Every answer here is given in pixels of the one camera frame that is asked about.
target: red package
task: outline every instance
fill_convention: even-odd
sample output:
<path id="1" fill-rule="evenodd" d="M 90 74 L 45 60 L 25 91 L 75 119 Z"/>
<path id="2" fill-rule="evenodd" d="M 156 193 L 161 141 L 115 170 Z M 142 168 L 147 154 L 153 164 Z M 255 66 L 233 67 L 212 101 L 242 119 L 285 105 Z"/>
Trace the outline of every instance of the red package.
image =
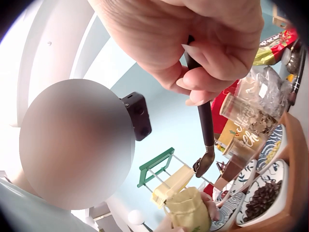
<path id="1" fill-rule="evenodd" d="M 253 65 L 274 65 L 281 60 L 285 48 L 289 48 L 297 39 L 294 28 L 282 31 L 260 42 Z"/>

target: black spoon handle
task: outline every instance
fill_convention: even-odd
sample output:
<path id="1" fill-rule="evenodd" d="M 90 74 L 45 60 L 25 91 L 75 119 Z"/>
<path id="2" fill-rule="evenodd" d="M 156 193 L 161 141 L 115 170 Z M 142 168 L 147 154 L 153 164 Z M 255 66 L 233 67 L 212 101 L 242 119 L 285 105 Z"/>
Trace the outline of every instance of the black spoon handle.
<path id="1" fill-rule="evenodd" d="M 194 41 L 192 36 L 189 36 L 188 44 Z M 199 63 L 197 63 L 188 53 L 185 52 L 184 54 L 188 69 L 194 69 L 201 67 Z M 204 144 L 205 146 L 213 146 L 214 145 L 214 126 L 212 121 L 212 114 L 211 114 L 211 106 L 210 102 L 206 102 L 203 105 L 197 107 L 198 113 L 200 115 L 201 127 L 203 132 Z"/>

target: plastic bag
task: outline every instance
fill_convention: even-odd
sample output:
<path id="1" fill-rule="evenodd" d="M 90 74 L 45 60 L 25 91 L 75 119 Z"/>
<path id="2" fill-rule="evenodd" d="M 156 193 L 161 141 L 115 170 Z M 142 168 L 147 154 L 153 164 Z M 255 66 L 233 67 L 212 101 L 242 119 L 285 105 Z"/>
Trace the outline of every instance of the plastic bag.
<path id="1" fill-rule="evenodd" d="M 239 81 L 236 95 L 279 120 L 291 90 L 292 84 L 282 80 L 271 66 L 262 71 L 253 66 L 247 76 Z"/>
<path id="2" fill-rule="evenodd" d="M 164 210 L 173 227 L 185 227 L 188 232 L 208 232 L 211 227 L 207 207 L 195 187 L 187 188 L 167 199 Z"/>

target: white bowl with blue pattern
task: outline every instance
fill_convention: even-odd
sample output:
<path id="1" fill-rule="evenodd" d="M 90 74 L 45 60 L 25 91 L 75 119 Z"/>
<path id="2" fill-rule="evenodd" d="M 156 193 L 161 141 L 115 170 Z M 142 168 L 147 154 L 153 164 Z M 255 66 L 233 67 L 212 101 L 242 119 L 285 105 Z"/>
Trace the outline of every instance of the white bowl with blue pattern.
<path id="1" fill-rule="evenodd" d="M 271 161 L 266 164 L 267 155 L 272 151 L 272 149 L 276 146 L 275 143 L 281 141 L 277 152 L 271 159 Z M 283 152 L 284 148 L 287 146 L 287 136 L 286 136 L 286 128 L 284 125 L 279 124 L 275 130 L 271 133 L 268 140 L 265 143 L 261 153 L 259 154 L 259 158 L 257 160 L 256 172 L 258 174 L 262 174 L 264 171 L 269 169 L 269 167 L 278 159 L 280 154 Z"/>
<path id="2" fill-rule="evenodd" d="M 237 193 L 242 192 L 251 185 L 256 173 L 256 164 L 257 161 L 253 159 L 240 172 L 240 174 L 238 175 L 237 179 L 234 181 L 231 187 L 230 196 L 234 196 Z"/>
<path id="3" fill-rule="evenodd" d="M 242 192 L 230 197 L 219 209 L 219 220 L 212 221 L 210 231 L 226 231 L 235 222 L 244 198 L 245 195 Z"/>
<path id="4" fill-rule="evenodd" d="M 280 213 L 286 205 L 286 198 L 288 192 L 288 178 L 289 178 L 289 166 L 284 160 L 277 160 L 262 175 L 257 177 L 253 181 L 251 187 L 249 188 L 246 197 L 242 203 L 241 209 L 237 214 L 236 224 L 240 227 L 246 227 L 262 222 Z M 259 187 L 265 186 L 266 183 L 271 183 L 271 181 L 275 181 L 276 183 L 282 181 L 277 198 L 275 199 L 273 204 L 269 207 L 269 209 L 262 215 L 254 218 L 253 220 L 244 222 L 244 219 L 247 217 L 246 205 L 252 200 L 254 192 Z"/>
<path id="5" fill-rule="evenodd" d="M 220 194 L 218 195 L 218 197 L 214 201 L 216 203 L 217 207 L 221 207 L 222 204 L 229 198 L 230 191 L 231 191 L 231 188 L 232 188 L 234 182 L 235 182 L 235 180 L 231 180 L 229 183 L 227 183 L 226 186 L 223 187 L 223 189 L 221 190 Z M 226 195 L 224 197 L 222 197 L 222 194 L 225 191 L 226 191 Z"/>

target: wooden tray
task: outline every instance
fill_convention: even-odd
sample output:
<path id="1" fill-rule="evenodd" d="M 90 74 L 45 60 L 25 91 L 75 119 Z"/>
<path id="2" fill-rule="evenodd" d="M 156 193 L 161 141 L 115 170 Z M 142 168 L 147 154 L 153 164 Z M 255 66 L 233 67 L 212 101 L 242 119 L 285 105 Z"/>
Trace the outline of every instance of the wooden tray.
<path id="1" fill-rule="evenodd" d="M 287 112 L 279 123 L 285 125 L 288 140 L 288 145 L 278 157 L 290 167 L 286 206 L 274 217 L 251 226 L 240 227 L 234 223 L 228 230 L 230 232 L 289 231 L 298 222 L 308 203 L 308 147 L 303 129 L 300 122 Z"/>

